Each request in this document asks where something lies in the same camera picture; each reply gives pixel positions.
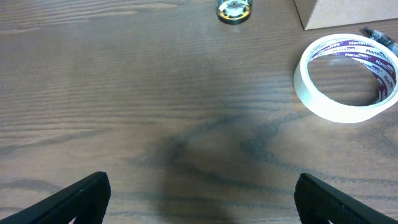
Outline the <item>black gel pen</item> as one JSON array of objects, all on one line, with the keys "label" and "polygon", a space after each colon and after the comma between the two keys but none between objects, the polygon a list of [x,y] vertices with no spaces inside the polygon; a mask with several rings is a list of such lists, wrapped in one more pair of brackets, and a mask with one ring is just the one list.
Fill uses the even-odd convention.
[{"label": "black gel pen", "polygon": [[387,47],[391,52],[398,56],[397,42],[395,40],[381,31],[370,29],[369,27],[364,27],[363,31],[370,39],[375,40],[376,42]]}]

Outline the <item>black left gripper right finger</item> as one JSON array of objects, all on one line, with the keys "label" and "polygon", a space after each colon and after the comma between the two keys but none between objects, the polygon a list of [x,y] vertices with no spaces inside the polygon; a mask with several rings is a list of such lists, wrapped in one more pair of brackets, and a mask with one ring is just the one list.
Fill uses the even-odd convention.
[{"label": "black left gripper right finger", "polygon": [[397,220],[308,173],[300,175],[294,200],[303,224],[397,224]]}]

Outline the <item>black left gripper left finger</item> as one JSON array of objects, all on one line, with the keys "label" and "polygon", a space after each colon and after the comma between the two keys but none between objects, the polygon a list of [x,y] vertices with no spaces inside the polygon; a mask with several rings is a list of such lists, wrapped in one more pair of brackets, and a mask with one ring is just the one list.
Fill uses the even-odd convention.
[{"label": "black left gripper left finger", "polygon": [[95,172],[2,219],[1,224],[102,224],[110,197],[107,173]]}]

